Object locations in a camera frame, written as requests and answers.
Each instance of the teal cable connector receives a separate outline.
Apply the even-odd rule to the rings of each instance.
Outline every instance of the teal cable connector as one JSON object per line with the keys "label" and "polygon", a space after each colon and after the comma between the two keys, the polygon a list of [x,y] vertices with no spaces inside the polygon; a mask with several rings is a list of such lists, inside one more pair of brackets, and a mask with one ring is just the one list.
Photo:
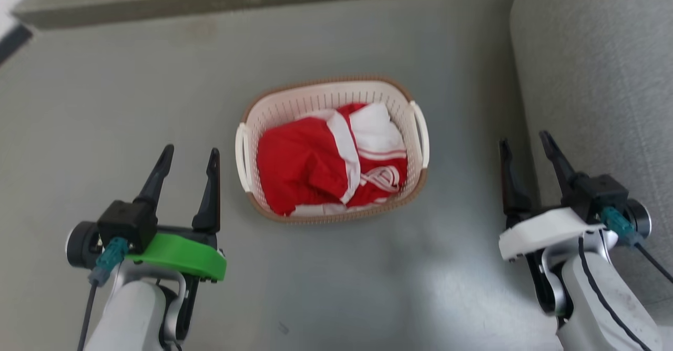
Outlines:
{"label": "teal cable connector", "polygon": [[635,246],[644,240],[643,236],[635,231],[629,220],[613,207],[603,208],[600,221],[606,224],[609,230],[617,233],[619,239],[629,246]]}
{"label": "teal cable connector", "polygon": [[110,278],[110,273],[124,260],[128,254],[128,241],[116,236],[96,259],[96,267],[89,274],[89,282],[96,286],[103,286]]}

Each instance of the brown basket rim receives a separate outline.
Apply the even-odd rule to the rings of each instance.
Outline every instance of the brown basket rim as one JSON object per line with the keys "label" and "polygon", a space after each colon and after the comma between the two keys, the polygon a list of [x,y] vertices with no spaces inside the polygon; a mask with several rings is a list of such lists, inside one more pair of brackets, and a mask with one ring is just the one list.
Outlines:
{"label": "brown basket rim", "polygon": [[[392,85],[393,87],[397,88],[400,90],[400,92],[404,95],[404,97],[407,99],[408,102],[414,101],[413,97],[411,96],[411,93],[404,88],[404,86],[400,85],[397,83],[395,80],[392,80],[390,78],[387,78],[385,76],[379,76],[379,75],[357,75],[357,76],[341,76],[337,78],[327,78],[327,79],[317,79],[317,80],[309,80],[306,82],[302,83],[296,83],[294,85],[286,85],[283,87],[277,87],[273,88],[271,90],[267,90],[266,92],[263,92],[261,95],[258,95],[253,102],[251,102],[250,105],[248,105],[248,108],[246,108],[245,113],[243,114],[243,118],[241,119],[242,123],[247,123],[248,122],[248,116],[250,115],[250,111],[252,111],[253,107],[259,100],[263,99],[264,97],[267,97],[268,95],[274,94],[276,92],[281,92],[285,90],[291,90],[294,88],[300,88],[300,87],[308,87],[308,86],[314,86],[314,85],[322,85],[325,83],[336,83],[336,82],[362,82],[362,81],[368,81],[368,80],[377,80],[380,82],[388,83],[389,85]],[[414,187],[414,190],[409,193],[409,195],[404,198],[404,200],[398,200],[394,202],[387,202],[380,207],[374,207],[370,208],[367,210],[360,210],[358,212],[349,212],[349,213],[343,213],[343,214],[329,214],[329,215],[313,215],[310,217],[297,217],[297,216],[289,216],[289,215],[278,215],[273,212],[269,212],[266,209],[260,205],[259,202],[257,202],[257,199],[254,197],[252,192],[247,192],[246,195],[248,196],[248,199],[250,199],[250,202],[252,203],[252,206],[257,209],[257,212],[260,212],[260,214],[264,215],[269,220],[273,220],[276,222],[281,222],[284,224],[326,224],[329,222],[344,222],[344,221],[349,221],[349,220],[356,220],[356,219],[362,219],[363,217],[369,217],[371,215],[375,214],[381,214],[384,212],[389,212],[390,210],[394,210],[396,208],[402,207],[403,205],[407,205],[410,202],[413,202],[413,200],[418,196],[419,193],[421,193],[421,190],[423,190],[423,187],[425,186],[425,182],[427,181],[427,167],[421,169],[421,173],[419,176],[418,183],[416,183],[416,186]]]}

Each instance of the clothing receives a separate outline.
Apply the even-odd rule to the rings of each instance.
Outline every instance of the clothing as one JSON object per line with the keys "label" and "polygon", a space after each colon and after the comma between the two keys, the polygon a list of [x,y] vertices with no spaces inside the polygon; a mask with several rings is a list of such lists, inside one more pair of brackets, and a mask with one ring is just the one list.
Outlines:
{"label": "clothing", "polygon": [[383,104],[310,112],[265,131],[257,146],[264,196],[280,215],[380,205],[406,180],[406,147]]}

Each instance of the floor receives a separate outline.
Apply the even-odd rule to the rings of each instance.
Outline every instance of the floor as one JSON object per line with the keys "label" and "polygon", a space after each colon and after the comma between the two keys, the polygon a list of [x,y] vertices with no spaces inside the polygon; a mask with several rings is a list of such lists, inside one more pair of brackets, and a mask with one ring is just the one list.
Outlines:
{"label": "floor", "polygon": [[[3,348],[75,348],[88,285],[67,233],[131,200],[173,142],[164,224],[190,224],[209,149],[223,158],[229,269],[199,289],[185,349],[560,349],[525,265],[497,248],[500,137],[533,184],[511,4],[356,0],[38,35],[0,69]],[[243,110],[267,88],[359,73],[397,79],[423,109],[425,189],[357,222],[263,219],[234,165]]]}

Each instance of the white plastic basket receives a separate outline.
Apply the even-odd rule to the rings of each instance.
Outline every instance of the white plastic basket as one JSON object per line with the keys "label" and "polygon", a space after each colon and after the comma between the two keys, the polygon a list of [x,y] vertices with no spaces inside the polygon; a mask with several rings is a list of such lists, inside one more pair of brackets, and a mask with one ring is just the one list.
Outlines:
{"label": "white plastic basket", "polygon": [[[313,217],[282,216],[271,211],[259,179],[257,143],[265,130],[294,121],[318,109],[338,108],[352,102],[383,102],[390,119],[402,134],[408,159],[406,182],[399,193],[380,207],[350,210],[342,214]],[[392,80],[356,77],[308,82],[261,95],[243,115],[236,131],[236,167],[243,190],[259,212],[279,222],[316,223],[352,220],[373,215],[411,202],[425,185],[430,161],[430,141],[423,112],[408,91]]]}

